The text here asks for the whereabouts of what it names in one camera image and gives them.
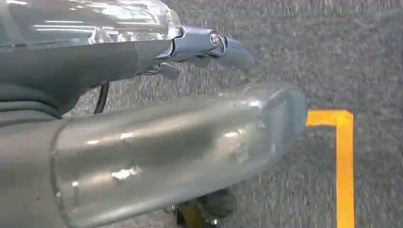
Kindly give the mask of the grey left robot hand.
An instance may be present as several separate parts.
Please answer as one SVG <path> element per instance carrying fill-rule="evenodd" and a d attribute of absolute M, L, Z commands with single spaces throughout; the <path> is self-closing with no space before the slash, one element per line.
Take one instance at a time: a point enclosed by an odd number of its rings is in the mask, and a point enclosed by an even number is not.
<path fill-rule="evenodd" d="M 258 175 L 305 128 L 304 93 L 245 85 L 103 113 L 108 84 L 175 79 L 170 65 L 253 69 L 213 29 L 181 24 L 159 0 L 0 3 L 0 225 L 97 228 Z"/>

